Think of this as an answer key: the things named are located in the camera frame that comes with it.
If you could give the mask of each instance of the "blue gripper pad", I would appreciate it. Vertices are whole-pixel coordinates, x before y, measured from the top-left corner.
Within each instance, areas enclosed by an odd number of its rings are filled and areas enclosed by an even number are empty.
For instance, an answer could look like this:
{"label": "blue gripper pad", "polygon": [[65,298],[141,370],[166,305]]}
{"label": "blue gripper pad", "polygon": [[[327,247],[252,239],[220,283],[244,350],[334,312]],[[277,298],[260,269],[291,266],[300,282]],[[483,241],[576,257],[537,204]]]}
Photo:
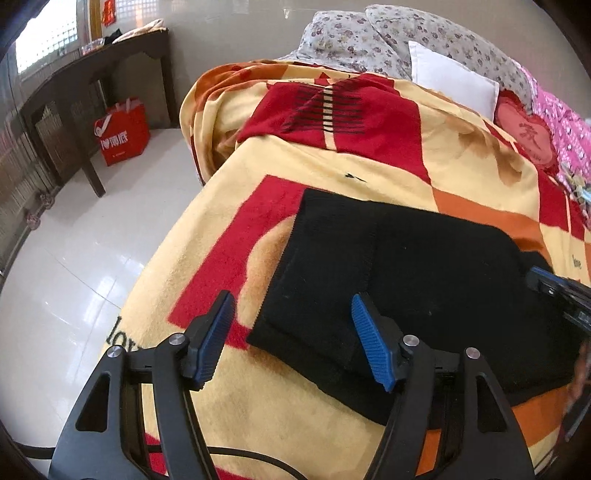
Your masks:
{"label": "blue gripper pad", "polygon": [[391,392],[396,383],[392,367],[392,350],[382,339],[374,319],[358,293],[353,295],[351,301],[351,315],[375,381],[381,383],[387,392]]}
{"label": "blue gripper pad", "polygon": [[228,293],[199,348],[197,372],[193,377],[199,384],[204,384],[213,378],[233,319],[234,298]]}

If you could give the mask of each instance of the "metal screw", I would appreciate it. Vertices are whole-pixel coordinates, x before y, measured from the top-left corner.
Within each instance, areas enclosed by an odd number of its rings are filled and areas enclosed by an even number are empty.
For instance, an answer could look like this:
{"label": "metal screw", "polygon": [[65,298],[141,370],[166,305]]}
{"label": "metal screw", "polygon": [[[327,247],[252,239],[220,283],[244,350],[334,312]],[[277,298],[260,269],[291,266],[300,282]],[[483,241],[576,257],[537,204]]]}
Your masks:
{"label": "metal screw", "polygon": [[115,358],[116,356],[121,355],[122,352],[123,347],[121,345],[113,345],[107,350],[107,356]]}
{"label": "metal screw", "polygon": [[472,358],[473,360],[476,360],[477,358],[480,358],[480,352],[478,351],[478,349],[469,346],[468,348],[466,348],[466,355],[470,358]]}
{"label": "metal screw", "polygon": [[406,346],[417,346],[419,340],[418,337],[415,337],[414,335],[405,335],[402,341]]}
{"label": "metal screw", "polygon": [[182,333],[173,333],[170,337],[168,337],[168,342],[171,345],[180,345],[185,340],[185,336]]}

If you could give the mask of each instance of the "red shopping bag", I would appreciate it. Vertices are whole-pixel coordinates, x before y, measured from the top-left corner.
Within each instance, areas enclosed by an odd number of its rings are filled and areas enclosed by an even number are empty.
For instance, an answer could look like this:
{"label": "red shopping bag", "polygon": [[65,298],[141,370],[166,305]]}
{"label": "red shopping bag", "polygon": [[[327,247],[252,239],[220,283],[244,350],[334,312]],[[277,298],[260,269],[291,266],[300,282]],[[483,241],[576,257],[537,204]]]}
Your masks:
{"label": "red shopping bag", "polygon": [[95,122],[95,135],[107,165],[140,155],[150,139],[144,104],[128,98]]}

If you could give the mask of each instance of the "orange blanket pattern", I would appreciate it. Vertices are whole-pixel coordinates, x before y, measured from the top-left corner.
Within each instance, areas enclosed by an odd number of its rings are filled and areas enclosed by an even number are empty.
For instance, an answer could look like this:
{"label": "orange blanket pattern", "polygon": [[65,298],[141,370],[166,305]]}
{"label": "orange blanket pattern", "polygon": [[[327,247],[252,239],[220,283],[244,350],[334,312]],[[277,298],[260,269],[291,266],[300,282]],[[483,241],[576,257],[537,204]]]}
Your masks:
{"label": "orange blanket pattern", "polygon": [[[335,90],[358,85],[350,82],[356,77],[253,61],[220,66],[195,83],[180,120],[206,185],[146,266],[112,336],[128,349],[154,346],[204,313],[219,290],[230,290],[235,321],[214,379],[193,396],[204,437],[208,445],[271,455],[310,479],[363,478],[383,427],[245,342],[306,186],[496,226],[522,250],[540,252],[558,275],[589,285],[591,235],[578,207],[519,154],[513,138],[436,92],[365,75],[360,82],[392,99],[388,120],[372,124],[380,138],[371,153],[335,128]],[[282,82],[311,92],[314,100],[298,103],[299,111],[322,108],[313,141],[312,134],[298,136],[307,126],[286,127],[294,117],[265,106]],[[392,105],[401,107],[393,112]],[[144,393],[146,430],[157,439],[150,386]],[[549,459],[568,402],[563,387],[514,408],[538,468]],[[419,472],[433,466],[438,438],[428,432]],[[289,478],[254,460],[214,462],[227,479]]]}

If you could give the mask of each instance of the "red heart-shaped pillow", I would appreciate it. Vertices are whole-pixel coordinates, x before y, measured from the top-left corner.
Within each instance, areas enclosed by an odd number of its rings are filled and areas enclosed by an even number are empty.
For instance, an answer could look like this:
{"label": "red heart-shaped pillow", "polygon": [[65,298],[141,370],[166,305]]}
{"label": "red heart-shaped pillow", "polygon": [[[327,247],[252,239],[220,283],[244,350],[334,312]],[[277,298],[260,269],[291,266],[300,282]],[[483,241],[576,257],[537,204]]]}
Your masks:
{"label": "red heart-shaped pillow", "polygon": [[549,175],[558,172],[558,157],[552,144],[552,133],[543,118],[528,115],[519,97],[510,90],[499,93],[495,125],[515,138],[525,155],[536,167]]}

